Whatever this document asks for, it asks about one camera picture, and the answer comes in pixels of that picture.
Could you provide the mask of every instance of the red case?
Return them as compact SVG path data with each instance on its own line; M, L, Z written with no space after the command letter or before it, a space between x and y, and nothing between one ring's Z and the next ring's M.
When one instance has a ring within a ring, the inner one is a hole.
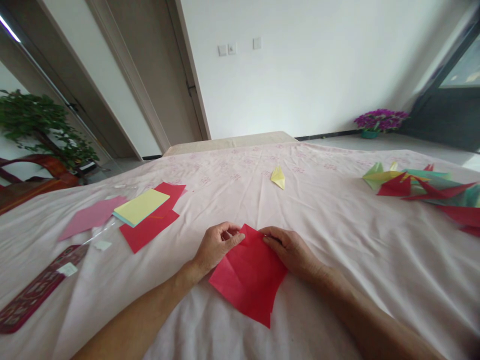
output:
M22 327L32 314L42 305L65 275L57 269L66 263L77 265L87 253L88 245L67 247L45 270L22 290L5 308L0 311L0 334L12 334Z

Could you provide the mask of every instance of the potted plant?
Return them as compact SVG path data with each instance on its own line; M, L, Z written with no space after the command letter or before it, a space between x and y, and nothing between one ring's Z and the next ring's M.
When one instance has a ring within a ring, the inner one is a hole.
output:
M367 112L357 117L353 122L359 129L363 129L361 137L374 139L380 131L396 130L402 125L402 121L408 118L409 114L403 111L392 111L378 109Z
M65 107L47 95L0 91L6 94L0 97L0 128L18 148L50 154L81 177L81 166L99 160L91 143L67 123Z

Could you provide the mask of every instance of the chair armrest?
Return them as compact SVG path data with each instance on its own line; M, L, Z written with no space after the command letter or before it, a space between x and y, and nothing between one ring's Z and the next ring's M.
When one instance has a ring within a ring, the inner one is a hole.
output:
M50 175L52 175L54 178L60 178L61 175L68 173L67 168L60 160L53 156L44 154L33 154L13 160L0 161L0 168L14 163L34 163L40 165L41 167L47 169Z

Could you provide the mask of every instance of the white wall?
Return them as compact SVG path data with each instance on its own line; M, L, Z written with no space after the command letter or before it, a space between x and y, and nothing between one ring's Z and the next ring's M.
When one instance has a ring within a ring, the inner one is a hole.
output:
M142 157L159 155L152 135L85 0L41 0Z
M406 110L475 0L177 2L218 139L351 130L364 112ZM219 57L217 45L229 42L237 54Z
M2 62L0 62L0 89L9 92L18 89L22 94L28 94L27 89L12 75ZM30 151L19 149L13 141L6 139L3 134L0 134L0 158L12 160L30 154ZM4 169L21 180L27 180L33 176L42 178L52 177L43 167L28 162L7 165ZM8 184L6 180L0 178L0 185L6 186Z

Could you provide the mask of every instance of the pink bedsheet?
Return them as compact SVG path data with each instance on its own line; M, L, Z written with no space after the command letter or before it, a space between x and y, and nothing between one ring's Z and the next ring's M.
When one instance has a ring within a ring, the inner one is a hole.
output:
M463 183L480 173L412 151L351 151L284 143L171 156L85 187L35 199L0 216L0 307L63 249L92 246L17 333L0 335L3 359L68 359L134 299L195 254L222 221L296 230L325 263L449 359L467 359L480 334L480 241L434 206L375 196L361 176L381 161L423 169L435 163ZM270 181L280 165L285 191ZM79 209L107 196L129 199L161 182L186 184L180 215L133 255L110 219L57 242ZM271 330L242 315L205 278L177 306L146 359L359 359L349 334L320 298L291 274L277 293Z

